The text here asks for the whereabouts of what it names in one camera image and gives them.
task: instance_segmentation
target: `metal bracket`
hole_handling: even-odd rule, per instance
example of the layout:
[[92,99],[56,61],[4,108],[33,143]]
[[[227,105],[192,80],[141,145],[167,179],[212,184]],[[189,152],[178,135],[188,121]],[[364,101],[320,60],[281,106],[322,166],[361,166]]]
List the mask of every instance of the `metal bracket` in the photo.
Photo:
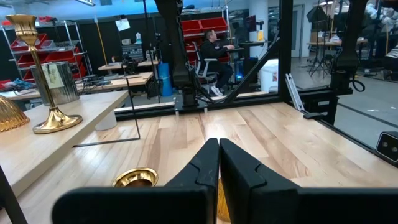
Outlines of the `metal bracket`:
[[301,101],[299,92],[297,91],[296,84],[293,81],[292,74],[286,74],[286,85],[289,89],[290,97],[292,98],[294,108],[296,108],[296,110],[298,111],[303,111],[303,102]]

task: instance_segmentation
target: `gold object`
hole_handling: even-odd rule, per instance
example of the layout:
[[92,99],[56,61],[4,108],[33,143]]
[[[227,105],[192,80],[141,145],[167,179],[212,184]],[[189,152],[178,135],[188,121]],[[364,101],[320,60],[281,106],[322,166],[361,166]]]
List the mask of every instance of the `gold object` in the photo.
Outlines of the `gold object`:
[[221,178],[218,179],[217,201],[218,201],[217,202],[217,217],[220,220],[223,220],[226,222],[231,222],[231,219],[229,218],[228,207],[226,205],[225,193],[224,193],[224,188],[223,188],[223,183],[221,181]]
[[36,83],[44,84],[44,92],[49,99],[50,113],[46,121],[33,127],[33,132],[36,134],[47,134],[61,131],[75,126],[83,121],[80,115],[66,115],[62,113],[57,106],[51,95],[49,84],[47,83],[39,57],[37,56],[37,49],[35,42],[37,40],[37,30],[35,26],[36,17],[29,15],[11,15],[6,16],[12,25],[15,27],[15,33],[18,38],[28,45],[28,51],[32,54],[35,65],[39,71],[39,78],[35,80]]
[[0,132],[18,128],[29,121],[14,102],[0,95]]
[[119,175],[112,187],[153,187],[156,185],[158,176],[151,168],[135,168]]

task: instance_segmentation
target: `blue container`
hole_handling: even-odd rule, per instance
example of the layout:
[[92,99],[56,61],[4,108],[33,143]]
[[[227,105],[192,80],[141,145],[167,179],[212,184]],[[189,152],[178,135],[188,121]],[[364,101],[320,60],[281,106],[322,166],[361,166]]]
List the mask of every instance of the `blue container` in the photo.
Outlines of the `blue container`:
[[164,79],[170,77],[169,73],[169,65],[167,63],[162,63],[158,65],[158,71],[159,71],[159,79]]
[[172,82],[170,81],[170,76],[163,78],[163,89],[162,96],[171,96],[173,94]]

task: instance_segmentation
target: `metal canister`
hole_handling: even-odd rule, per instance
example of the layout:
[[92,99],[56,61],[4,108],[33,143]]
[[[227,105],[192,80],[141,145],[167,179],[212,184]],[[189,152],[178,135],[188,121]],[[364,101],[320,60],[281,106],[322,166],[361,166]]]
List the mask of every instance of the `metal canister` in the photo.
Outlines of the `metal canister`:
[[[80,98],[68,62],[44,63],[42,64],[42,68],[55,105],[70,103]],[[31,67],[30,70],[35,80],[37,80],[39,76],[37,68]],[[36,82],[36,85],[42,97],[43,104],[48,106],[49,101],[44,94],[43,84]]]

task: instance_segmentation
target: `white sneaker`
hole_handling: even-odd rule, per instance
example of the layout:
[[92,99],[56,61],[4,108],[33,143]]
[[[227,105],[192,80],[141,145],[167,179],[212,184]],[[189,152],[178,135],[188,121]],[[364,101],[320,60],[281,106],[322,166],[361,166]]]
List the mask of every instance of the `white sneaker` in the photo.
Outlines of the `white sneaker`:
[[223,94],[220,92],[220,90],[217,87],[212,86],[210,89],[216,96],[223,96]]

